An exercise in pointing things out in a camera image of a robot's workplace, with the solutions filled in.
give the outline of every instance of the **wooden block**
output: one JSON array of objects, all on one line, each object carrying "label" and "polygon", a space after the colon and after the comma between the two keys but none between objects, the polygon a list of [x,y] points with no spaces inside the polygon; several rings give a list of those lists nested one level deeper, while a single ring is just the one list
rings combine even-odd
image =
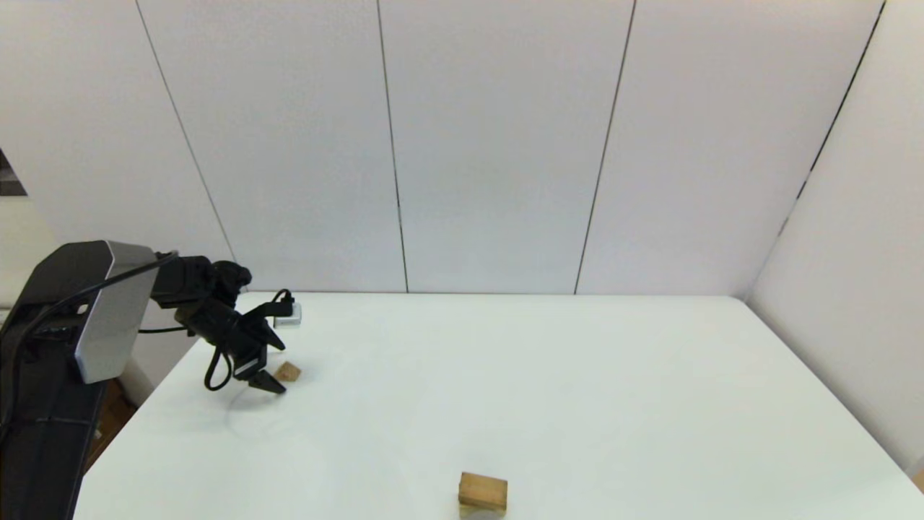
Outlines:
[{"label": "wooden block", "polygon": [[459,503],[481,509],[507,510],[507,481],[473,473],[462,473],[459,480]]},{"label": "wooden block", "polygon": [[298,379],[298,376],[301,376],[301,368],[298,368],[295,365],[292,365],[288,361],[282,364],[279,368],[276,369],[274,377],[280,381],[291,382]]},{"label": "wooden block", "polygon": [[911,481],[918,486],[918,489],[920,489],[922,493],[924,493],[924,470],[921,470],[921,472],[918,473],[916,477],[913,477]]}]

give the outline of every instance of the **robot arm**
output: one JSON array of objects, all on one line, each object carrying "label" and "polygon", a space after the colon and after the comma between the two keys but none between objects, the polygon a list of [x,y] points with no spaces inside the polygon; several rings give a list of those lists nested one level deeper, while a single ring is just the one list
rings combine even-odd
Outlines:
[{"label": "robot arm", "polygon": [[248,283],[232,262],[114,241],[65,244],[37,265],[0,328],[0,517],[73,515],[105,381],[125,368],[149,298],[215,346],[210,390],[224,357],[228,378],[286,391],[264,370],[267,345],[285,348],[265,317],[290,316],[291,296],[242,316]]}]

